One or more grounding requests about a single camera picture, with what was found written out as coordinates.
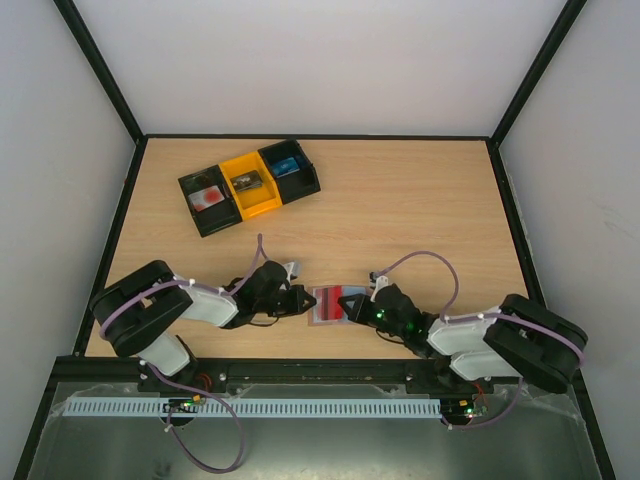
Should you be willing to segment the black VIP card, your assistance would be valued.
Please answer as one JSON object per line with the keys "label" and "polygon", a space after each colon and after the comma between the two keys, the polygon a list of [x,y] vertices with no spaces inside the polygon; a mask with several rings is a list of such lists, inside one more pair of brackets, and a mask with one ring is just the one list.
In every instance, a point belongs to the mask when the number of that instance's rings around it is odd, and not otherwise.
{"label": "black VIP card", "polygon": [[237,193],[261,188],[263,180],[257,170],[251,170],[231,179],[231,184]]}

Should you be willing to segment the red white credit card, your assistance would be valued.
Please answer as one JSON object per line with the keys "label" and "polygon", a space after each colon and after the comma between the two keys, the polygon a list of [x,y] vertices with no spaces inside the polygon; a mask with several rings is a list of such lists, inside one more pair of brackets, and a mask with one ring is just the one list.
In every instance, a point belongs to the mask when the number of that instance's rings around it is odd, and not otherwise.
{"label": "red white credit card", "polygon": [[188,196],[189,202],[196,212],[202,212],[226,199],[217,185],[206,187]]}

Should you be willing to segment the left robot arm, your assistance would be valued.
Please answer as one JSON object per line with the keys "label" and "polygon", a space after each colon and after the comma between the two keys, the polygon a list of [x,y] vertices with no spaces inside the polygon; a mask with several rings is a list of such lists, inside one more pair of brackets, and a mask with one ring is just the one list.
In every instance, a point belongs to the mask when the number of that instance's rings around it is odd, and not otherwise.
{"label": "left robot arm", "polygon": [[210,287],[154,260],[97,293],[89,309],[117,356],[136,356],[174,377],[195,363],[184,341],[169,333],[178,319],[231,330],[258,314],[276,320],[303,314],[316,299],[294,283],[297,270],[296,262],[266,260],[226,286]]}

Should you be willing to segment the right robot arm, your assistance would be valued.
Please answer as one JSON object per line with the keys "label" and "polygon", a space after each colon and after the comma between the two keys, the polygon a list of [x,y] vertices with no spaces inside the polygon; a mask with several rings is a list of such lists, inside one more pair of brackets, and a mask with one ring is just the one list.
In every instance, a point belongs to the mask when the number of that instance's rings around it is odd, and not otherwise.
{"label": "right robot arm", "polygon": [[562,394],[585,359],[583,329],[519,294],[452,317],[419,310],[395,284],[337,303],[349,321],[398,338],[420,358],[442,359],[436,379],[450,392],[486,377],[512,377]]}

